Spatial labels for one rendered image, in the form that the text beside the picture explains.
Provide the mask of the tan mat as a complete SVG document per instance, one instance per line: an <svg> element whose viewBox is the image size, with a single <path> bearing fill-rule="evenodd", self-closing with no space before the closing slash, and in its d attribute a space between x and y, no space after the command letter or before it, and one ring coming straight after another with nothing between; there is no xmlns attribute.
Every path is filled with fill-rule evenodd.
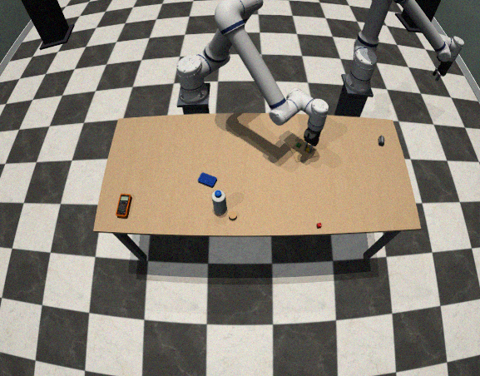
<svg viewBox="0 0 480 376"><path fill-rule="evenodd" d="M300 138L300 139L297 139L297 140L287 142L287 144L288 144L296 162L307 160L307 159L319 156L317 151L315 150L314 146L312 147L312 150L311 150L310 153L308 153L307 151L304 151L305 142L306 141L304 141L304 138ZM299 148L296 147L297 143L301 144Z"/></svg>

